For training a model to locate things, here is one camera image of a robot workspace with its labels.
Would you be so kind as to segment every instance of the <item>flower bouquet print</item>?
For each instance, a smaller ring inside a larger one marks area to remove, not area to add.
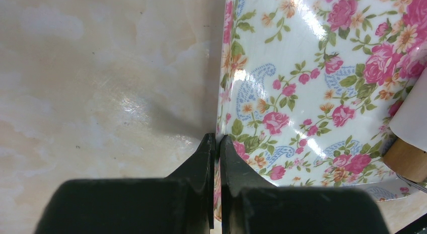
[[[427,65],[425,5],[227,0],[218,138],[228,134],[277,186],[410,195],[381,156],[395,140],[391,118]]]

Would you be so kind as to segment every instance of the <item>cork stopper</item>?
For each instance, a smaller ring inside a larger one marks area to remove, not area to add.
[[[422,182],[427,178],[427,153],[400,138],[384,155],[384,163],[409,180]]]

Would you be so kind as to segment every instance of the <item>wooden cylinder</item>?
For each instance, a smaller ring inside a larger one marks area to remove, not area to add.
[[[384,155],[384,163],[409,180],[422,182],[427,178],[427,153],[400,138]]]

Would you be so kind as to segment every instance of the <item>beige marble tabletop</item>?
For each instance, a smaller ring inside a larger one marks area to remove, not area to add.
[[[223,11],[0,0],[0,233],[31,233],[68,179],[163,177],[190,156],[215,131]],[[395,232],[426,200],[379,205]]]

